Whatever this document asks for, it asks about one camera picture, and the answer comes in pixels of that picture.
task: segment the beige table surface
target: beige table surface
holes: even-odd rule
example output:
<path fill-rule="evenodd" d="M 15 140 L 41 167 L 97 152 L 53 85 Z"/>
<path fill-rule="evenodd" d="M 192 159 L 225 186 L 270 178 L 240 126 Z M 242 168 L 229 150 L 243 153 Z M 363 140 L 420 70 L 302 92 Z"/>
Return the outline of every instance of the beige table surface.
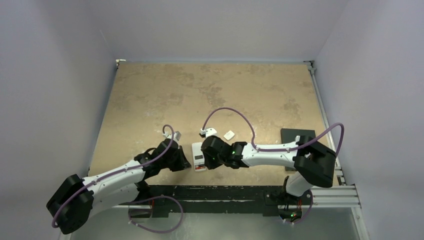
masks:
<path fill-rule="evenodd" d="M 181 132 L 180 144 L 193 164 L 191 144 L 203 141 L 199 130 L 218 107 L 232 107 L 245 114 L 256 131 L 256 144 L 281 143 L 281 128 L 311 129 L 317 135 L 325 129 L 310 74 L 303 64 L 123 63 L 117 70 L 89 175 L 119 167 L 157 147 L 164 139 L 164 124 Z M 215 128 L 220 137 L 233 131 L 231 143 L 250 142 L 252 138 L 244 120 L 227 110 L 216 112 L 207 127 Z M 321 143 L 327 145 L 325 137 Z M 286 176 L 283 166 L 220 166 L 202 172 L 163 169 L 147 183 L 282 185 Z"/>

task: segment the wooden table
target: wooden table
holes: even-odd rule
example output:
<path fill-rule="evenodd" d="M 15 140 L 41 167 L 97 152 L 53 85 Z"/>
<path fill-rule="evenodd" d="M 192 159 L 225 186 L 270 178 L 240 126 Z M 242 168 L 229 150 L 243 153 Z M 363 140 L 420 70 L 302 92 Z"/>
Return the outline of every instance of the wooden table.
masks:
<path fill-rule="evenodd" d="M 311 76 L 303 64 L 158 64 L 123 63 L 115 82 L 97 140 L 89 175 L 119 167 L 164 139 L 161 129 L 170 124 L 180 131 L 187 160 L 191 144 L 202 142 L 199 130 L 218 107 L 241 111 L 256 131 L 256 144 L 281 142 L 281 128 L 325 127 Z M 207 127 L 230 141 L 250 142 L 252 133 L 236 113 L 216 112 Z M 325 138 L 321 143 L 327 145 Z M 282 185 L 282 166 L 260 165 L 232 169 L 179 172 L 161 170 L 149 184 L 163 185 Z"/>

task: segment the white rectangular object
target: white rectangular object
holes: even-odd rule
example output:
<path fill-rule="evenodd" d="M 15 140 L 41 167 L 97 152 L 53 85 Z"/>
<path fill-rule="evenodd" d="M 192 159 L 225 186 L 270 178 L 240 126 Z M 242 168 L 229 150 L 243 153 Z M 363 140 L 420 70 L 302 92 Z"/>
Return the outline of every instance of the white rectangular object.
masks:
<path fill-rule="evenodd" d="M 201 172 L 206 170 L 205 157 L 203 156 L 201 147 L 202 147 L 201 142 L 195 142 L 191 145 L 191 150 L 193 152 L 193 165 L 194 165 L 195 172 Z"/>
<path fill-rule="evenodd" d="M 232 138 L 234 138 L 234 136 L 235 136 L 236 134 L 233 132 L 233 131 L 228 131 L 225 135 L 224 135 L 224 138 L 227 140 L 227 141 L 230 141 Z"/>

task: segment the gray wall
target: gray wall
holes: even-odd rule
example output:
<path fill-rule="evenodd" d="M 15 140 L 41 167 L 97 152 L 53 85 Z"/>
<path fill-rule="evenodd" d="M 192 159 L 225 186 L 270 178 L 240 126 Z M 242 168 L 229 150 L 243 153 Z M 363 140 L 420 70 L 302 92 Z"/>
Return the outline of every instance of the gray wall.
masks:
<path fill-rule="evenodd" d="M 315 59 L 348 0 L 91 0 L 117 59 Z"/>
<path fill-rule="evenodd" d="M 1 239 L 57 239 L 45 205 L 87 172 L 115 74 L 84 0 L 0 0 Z"/>
<path fill-rule="evenodd" d="M 423 239 L 424 1 L 349 1 L 316 59 L 371 239 Z"/>

